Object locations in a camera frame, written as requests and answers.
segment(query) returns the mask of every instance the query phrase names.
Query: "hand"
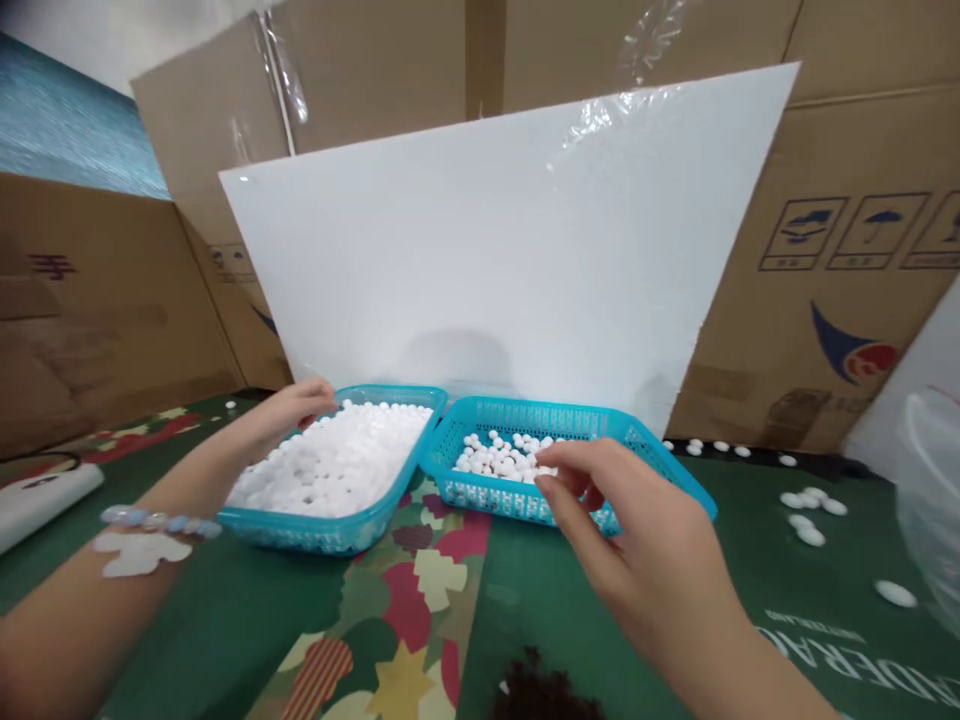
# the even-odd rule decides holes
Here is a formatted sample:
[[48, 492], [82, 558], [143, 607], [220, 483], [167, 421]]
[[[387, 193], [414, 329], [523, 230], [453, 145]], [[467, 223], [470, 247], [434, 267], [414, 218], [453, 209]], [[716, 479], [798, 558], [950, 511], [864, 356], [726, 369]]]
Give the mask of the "hand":
[[[710, 518], [687, 493], [609, 438], [555, 444], [537, 461], [559, 468], [537, 487], [590, 584], [655, 666], [671, 651], [696, 652], [711, 625], [746, 621]], [[623, 528], [613, 542], [588, 515], [604, 499]]]
[[260, 460], [295, 427], [303, 430], [319, 415], [334, 412], [337, 407], [330, 383], [313, 378], [288, 385], [234, 420], [223, 432], [238, 447], [249, 449], [252, 459]]

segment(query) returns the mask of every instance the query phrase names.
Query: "pile of white balls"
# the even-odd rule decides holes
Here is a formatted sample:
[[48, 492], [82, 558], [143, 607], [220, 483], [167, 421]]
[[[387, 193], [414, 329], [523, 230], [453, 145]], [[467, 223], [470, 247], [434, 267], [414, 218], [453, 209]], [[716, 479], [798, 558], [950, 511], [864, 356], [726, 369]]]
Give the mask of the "pile of white balls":
[[227, 505], [318, 518], [369, 508], [390, 490], [433, 410], [343, 401], [243, 471]]
[[511, 444], [500, 437], [496, 430], [488, 432], [487, 438], [490, 440], [489, 446], [480, 441], [477, 433], [464, 437], [463, 452], [451, 469], [525, 483], [532, 483], [537, 475], [557, 474], [557, 468], [538, 466], [536, 455], [554, 442], [564, 442], [564, 438], [554, 440], [547, 436], [541, 439], [514, 433]]
[[[839, 500], [834, 500], [820, 488], [804, 488], [800, 493], [783, 493], [780, 496], [780, 502], [793, 510], [815, 510], [823, 508], [831, 515], [846, 515], [847, 506]], [[817, 529], [813, 520], [806, 515], [791, 515], [787, 521], [797, 531], [797, 537], [803, 540], [807, 545], [821, 547], [826, 544], [827, 539], [823, 533]]]

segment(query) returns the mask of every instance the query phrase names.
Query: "umbrella icon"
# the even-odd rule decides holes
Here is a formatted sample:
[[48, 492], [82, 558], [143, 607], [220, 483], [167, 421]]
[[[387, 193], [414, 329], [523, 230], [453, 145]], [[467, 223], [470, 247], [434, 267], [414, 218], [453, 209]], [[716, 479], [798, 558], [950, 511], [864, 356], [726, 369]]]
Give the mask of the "umbrella icon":
[[873, 232], [870, 234], [870, 237], [868, 237], [865, 242], [869, 244], [875, 240], [877, 235], [880, 234], [880, 229], [887, 223], [900, 222], [901, 220], [903, 220], [903, 215], [898, 213], [896, 210], [883, 210], [881, 212], [874, 213], [864, 220], [865, 223], [870, 223], [871, 225], [875, 226], [873, 228]]
[[953, 219], [953, 232], [943, 239], [943, 242], [957, 242], [957, 235], [960, 235], [960, 213]]

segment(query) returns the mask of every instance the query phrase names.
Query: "blue bead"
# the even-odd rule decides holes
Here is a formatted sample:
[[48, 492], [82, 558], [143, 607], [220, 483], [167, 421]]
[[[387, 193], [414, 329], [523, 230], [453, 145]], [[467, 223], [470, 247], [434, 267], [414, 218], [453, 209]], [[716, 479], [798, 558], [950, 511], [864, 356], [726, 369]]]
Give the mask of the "blue bead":
[[167, 532], [183, 532], [183, 529], [187, 526], [187, 516], [186, 515], [177, 515], [175, 518], [171, 518], [167, 521]]
[[100, 520], [108, 525], [121, 522], [129, 509], [129, 505], [113, 505], [100, 513]]
[[121, 522], [127, 527], [137, 527], [147, 519], [147, 515], [149, 514], [146, 510], [141, 510], [140, 508], [130, 508], [127, 514], [123, 516]]
[[219, 523], [211, 522], [210, 527], [204, 530], [203, 537], [206, 540], [215, 540], [218, 537], [220, 537], [220, 533], [222, 532], [223, 532], [223, 528], [220, 526]]

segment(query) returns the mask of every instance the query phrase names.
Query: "white device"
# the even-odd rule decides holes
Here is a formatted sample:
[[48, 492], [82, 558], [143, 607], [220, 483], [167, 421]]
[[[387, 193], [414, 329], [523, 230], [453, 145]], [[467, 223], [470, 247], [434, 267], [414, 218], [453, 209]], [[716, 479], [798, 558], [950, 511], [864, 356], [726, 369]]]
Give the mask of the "white device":
[[0, 555], [80, 500], [103, 482], [96, 465], [38, 475], [0, 490]]

